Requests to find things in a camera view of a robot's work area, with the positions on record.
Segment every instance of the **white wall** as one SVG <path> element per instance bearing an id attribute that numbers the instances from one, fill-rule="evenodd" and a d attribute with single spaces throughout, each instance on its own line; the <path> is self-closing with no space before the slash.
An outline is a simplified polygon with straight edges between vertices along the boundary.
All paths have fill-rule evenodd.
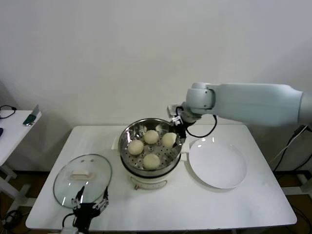
<path id="1" fill-rule="evenodd" d="M 43 113 L 9 163 L 49 170 L 74 126 L 166 118 L 196 81 L 309 92 L 311 9 L 310 0 L 1 1 L 1 103 Z M 252 131 L 269 158 L 292 129 Z M 300 147 L 302 158 L 312 152 Z"/>

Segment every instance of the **power cord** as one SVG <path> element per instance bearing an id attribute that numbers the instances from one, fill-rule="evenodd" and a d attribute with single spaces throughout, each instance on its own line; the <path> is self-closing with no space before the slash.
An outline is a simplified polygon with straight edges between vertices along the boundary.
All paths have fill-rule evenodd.
<path id="1" fill-rule="evenodd" d="M 291 206 L 292 206 L 293 211 L 295 212 L 295 214 L 298 215 L 298 216 L 300 216 L 300 217 L 302 217 L 302 218 L 306 221 L 306 223 L 307 223 L 308 226 L 309 226 L 308 234 L 311 234 L 311 232 L 312 232 L 312 224 L 311 224 L 311 222 L 309 221 L 309 218 L 308 218 L 300 209 L 298 209 L 297 207 L 295 207 L 295 206 L 293 206 L 293 205 L 291 205 Z M 286 227 L 286 228 L 287 228 L 287 230 L 288 230 L 290 233 L 292 233 L 292 234 L 297 234 L 297 233 L 295 233 L 294 231 L 292 231 L 289 227 Z"/>
<path id="2" fill-rule="evenodd" d="M 300 136 L 301 133 L 303 133 L 306 129 L 307 129 L 307 125 L 306 126 L 300 126 L 295 132 L 294 134 L 292 135 L 292 137 L 289 139 L 287 145 L 285 148 L 283 148 L 270 162 L 273 162 L 281 153 L 282 154 L 282 157 L 280 158 L 278 164 L 276 165 L 276 167 L 274 168 L 273 172 L 276 171 L 276 169 L 278 168 L 278 166 L 281 164 L 283 158 L 284 158 L 284 155 L 285 155 L 285 152 L 287 150 L 287 148 L 293 143 L 293 141 L 298 137 Z"/>
<path id="3" fill-rule="evenodd" d="M 296 167 L 295 169 L 293 169 L 292 171 L 296 171 L 298 170 L 300 167 L 303 167 L 304 165 L 306 165 L 310 159 L 312 158 L 312 154 L 307 158 L 307 160 L 305 160 L 300 166 Z"/>
<path id="4" fill-rule="evenodd" d="M 7 233 L 10 233 L 10 234 L 26 234 L 26 233 L 30 232 L 31 231 L 30 229 L 28 229 L 22 233 L 15 233 L 12 231 L 12 229 L 14 229 L 15 227 L 17 227 L 20 224 L 21 219 L 24 216 L 28 215 L 29 213 L 30 212 L 22 214 L 18 210 L 12 210 L 12 211 L 8 212 L 3 218 L 2 218 L 2 215 L 0 213 L 0 220 L 1 220 L 0 224 L 3 227 L 3 230 L 1 233 L 3 233 L 4 231 L 6 231 Z"/>
<path id="5" fill-rule="evenodd" d="M 75 215 L 75 214 L 74 214 L 74 213 L 70 213 L 70 214 L 67 214 L 67 215 L 64 217 L 64 219 L 63 219 L 63 221 L 62 221 L 62 227 L 65 226 L 65 220 L 66 220 L 69 216 L 72 216 L 72 215 Z"/>
<path id="6" fill-rule="evenodd" d="M 15 112 L 16 112 L 16 107 L 14 107 L 14 106 L 10 106 L 10 105 L 3 105 L 3 106 L 0 106 L 0 110 L 1 110 L 1 108 L 2 107 L 10 107 L 11 109 L 12 109 L 12 111 L 13 111 L 13 113 L 12 114 L 10 114 L 10 115 L 8 115 L 8 116 L 6 116 L 6 117 L 0 117 L 0 119 L 3 119 L 3 118 L 9 118 L 10 116 L 12 116 L 12 115 L 14 115 L 15 114 Z"/>
<path id="7" fill-rule="evenodd" d="M 177 112 L 178 109 L 184 110 L 182 106 L 177 106 L 177 107 L 175 108 L 175 113 L 176 113 L 177 116 L 178 116 L 178 112 Z M 217 117 L 216 117 L 215 115 L 213 115 L 213 117 L 214 117 L 214 126 L 213 126 L 213 128 L 212 128 L 207 134 L 205 134 L 205 135 L 203 135 L 203 136 L 196 136 L 196 135 L 190 133 L 190 131 L 188 130 L 188 127 L 185 127 L 186 132 L 187 132 L 190 136 L 196 137 L 196 138 L 204 138 L 204 137 L 209 136 L 209 135 L 215 130 L 215 128 L 216 128 L 216 126 L 217 126 L 217 124 L 218 124 Z"/>
<path id="8" fill-rule="evenodd" d="M 310 126 L 307 127 L 307 131 L 309 131 L 310 133 L 312 133 L 312 129 L 310 128 Z"/>

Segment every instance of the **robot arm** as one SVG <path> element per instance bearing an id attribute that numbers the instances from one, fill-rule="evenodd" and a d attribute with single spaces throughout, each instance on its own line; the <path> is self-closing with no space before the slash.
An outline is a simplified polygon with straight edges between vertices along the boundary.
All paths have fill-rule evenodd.
<path id="1" fill-rule="evenodd" d="M 204 114 L 269 126 L 312 121 L 312 95 L 281 84 L 194 83 L 182 107 L 179 115 L 187 125 Z"/>
<path id="2" fill-rule="evenodd" d="M 60 234 L 89 234 L 89 227 L 93 218 L 99 216 L 102 211 L 108 206 L 108 187 L 106 187 L 103 197 L 99 202 L 83 202 L 81 197 L 83 195 L 84 186 L 78 191 L 76 198 L 72 198 L 74 206 L 73 213 L 68 214 L 63 219 L 63 229 Z M 64 227 L 64 222 L 69 215 L 75 215 L 73 227 Z"/>

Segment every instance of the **white table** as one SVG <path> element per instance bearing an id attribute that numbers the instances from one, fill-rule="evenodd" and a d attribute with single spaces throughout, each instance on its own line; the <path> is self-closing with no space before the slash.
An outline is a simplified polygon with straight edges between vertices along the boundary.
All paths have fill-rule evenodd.
<path id="1" fill-rule="evenodd" d="M 34 198 L 25 197 L 30 188 L 29 184 L 24 184 L 20 191 L 8 183 L 10 178 L 16 178 L 17 175 L 4 163 L 32 129 L 31 127 L 24 126 L 23 122 L 31 114 L 32 111 L 16 111 L 12 116 L 5 119 L 0 119 L 0 128 L 3 128 L 3 133 L 0 136 L 0 170 L 7 174 L 5 179 L 0 177 L 0 189 L 8 196 L 14 199 L 8 212 L 16 210 L 19 206 L 33 206 L 35 203 Z M 5 117 L 11 114 L 12 111 L 0 111 L 0 116 Z M 35 123 L 40 119 L 41 113 L 38 113 Z"/>
<path id="2" fill-rule="evenodd" d="M 113 169 L 110 204 L 93 219 L 91 231 L 207 230 L 269 227 L 296 223 L 296 216 L 283 191 L 244 125 L 218 125 L 213 136 L 236 145 L 244 154 L 248 173 L 235 189 L 216 189 L 198 179 L 187 161 L 180 161 L 159 190 L 134 190 L 118 152 L 111 145 L 125 126 L 78 126 L 67 139 L 52 168 L 26 225 L 31 229 L 60 230 L 71 210 L 53 196 L 53 183 L 60 169 L 83 154 L 105 156 Z M 203 134 L 209 125 L 192 126 Z M 65 226 L 72 223 L 69 217 Z"/>

